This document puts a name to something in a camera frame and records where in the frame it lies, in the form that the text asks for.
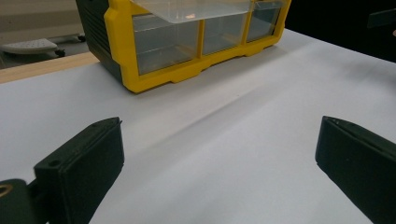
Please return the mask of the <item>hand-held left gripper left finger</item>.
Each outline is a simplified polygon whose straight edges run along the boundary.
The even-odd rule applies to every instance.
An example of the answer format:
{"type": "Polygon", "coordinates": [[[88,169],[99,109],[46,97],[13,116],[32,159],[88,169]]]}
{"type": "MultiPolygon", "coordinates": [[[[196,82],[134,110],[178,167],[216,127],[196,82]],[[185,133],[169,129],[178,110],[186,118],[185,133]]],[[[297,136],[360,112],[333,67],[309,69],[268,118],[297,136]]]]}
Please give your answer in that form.
{"type": "Polygon", "coordinates": [[[88,224],[124,164],[118,117],[97,121],[35,165],[50,224],[88,224]]]}

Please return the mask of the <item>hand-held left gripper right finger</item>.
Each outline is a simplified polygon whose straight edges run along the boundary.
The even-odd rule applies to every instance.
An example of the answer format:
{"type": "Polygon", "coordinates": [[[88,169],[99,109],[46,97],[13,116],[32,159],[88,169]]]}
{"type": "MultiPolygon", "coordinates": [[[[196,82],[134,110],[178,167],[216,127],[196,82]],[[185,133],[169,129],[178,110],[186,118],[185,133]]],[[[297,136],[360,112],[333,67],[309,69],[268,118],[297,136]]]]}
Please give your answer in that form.
{"type": "Polygon", "coordinates": [[[350,121],[325,116],[315,160],[374,224],[396,224],[396,144],[350,121]]]}

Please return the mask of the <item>yellow black drawer cabinet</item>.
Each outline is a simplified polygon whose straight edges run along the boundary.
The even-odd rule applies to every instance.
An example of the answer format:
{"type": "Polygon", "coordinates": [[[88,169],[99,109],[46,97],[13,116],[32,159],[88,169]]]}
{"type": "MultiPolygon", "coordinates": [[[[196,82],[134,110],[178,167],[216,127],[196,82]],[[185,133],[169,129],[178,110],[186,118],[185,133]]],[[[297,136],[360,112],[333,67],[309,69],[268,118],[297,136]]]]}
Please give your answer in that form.
{"type": "Polygon", "coordinates": [[[291,0],[252,0],[249,12],[171,23],[131,0],[76,0],[90,52],[127,90],[195,77],[279,41],[291,0]]]}

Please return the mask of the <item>clear plastic drawer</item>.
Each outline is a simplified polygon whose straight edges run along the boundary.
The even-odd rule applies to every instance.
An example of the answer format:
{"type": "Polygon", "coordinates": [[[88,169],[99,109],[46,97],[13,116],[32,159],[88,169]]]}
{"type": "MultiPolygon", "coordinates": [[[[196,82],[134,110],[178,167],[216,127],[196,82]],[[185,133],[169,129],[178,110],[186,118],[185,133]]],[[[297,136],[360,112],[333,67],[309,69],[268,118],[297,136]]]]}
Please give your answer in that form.
{"type": "Polygon", "coordinates": [[[171,23],[199,21],[250,11],[252,0],[131,0],[171,23]]]}

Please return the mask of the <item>white chair base with casters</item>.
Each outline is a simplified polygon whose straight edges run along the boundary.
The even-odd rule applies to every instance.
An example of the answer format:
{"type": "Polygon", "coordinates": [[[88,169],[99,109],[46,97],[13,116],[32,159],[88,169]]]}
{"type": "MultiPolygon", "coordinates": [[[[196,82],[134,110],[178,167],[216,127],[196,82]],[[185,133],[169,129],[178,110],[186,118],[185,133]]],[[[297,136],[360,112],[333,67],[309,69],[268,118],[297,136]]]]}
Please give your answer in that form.
{"type": "Polygon", "coordinates": [[[47,38],[5,44],[0,46],[0,50],[10,55],[43,54],[53,51],[58,57],[65,56],[65,50],[60,49],[57,44],[47,38]]]}

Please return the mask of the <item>white table cover sheet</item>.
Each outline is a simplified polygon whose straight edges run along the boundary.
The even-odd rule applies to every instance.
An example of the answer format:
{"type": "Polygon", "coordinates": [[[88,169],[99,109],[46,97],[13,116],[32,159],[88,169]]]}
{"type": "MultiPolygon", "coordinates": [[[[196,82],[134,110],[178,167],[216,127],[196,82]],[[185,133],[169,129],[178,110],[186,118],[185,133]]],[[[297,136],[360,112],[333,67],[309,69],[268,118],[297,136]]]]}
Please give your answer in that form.
{"type": "Polygon", "coordinates": [[[316,164],[323,116],[396,143],[396,63],[292,31],[139,94],[94,63],[0,84],[0,180],[118,117],[125,163],[92,224],[371,224],[316,164]]]}

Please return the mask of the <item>dark object at room edge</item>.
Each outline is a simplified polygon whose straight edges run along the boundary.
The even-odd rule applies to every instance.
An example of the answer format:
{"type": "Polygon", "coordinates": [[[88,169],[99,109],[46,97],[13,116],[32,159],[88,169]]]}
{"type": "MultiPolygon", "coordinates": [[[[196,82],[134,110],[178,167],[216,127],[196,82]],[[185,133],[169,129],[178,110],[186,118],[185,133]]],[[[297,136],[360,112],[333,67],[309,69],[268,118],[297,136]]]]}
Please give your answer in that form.
{"type": "Polygon", "coordinates": [[[368,16],[367,28],[386,26],[396,22],[396,8],[371,13],[368,16]]]}

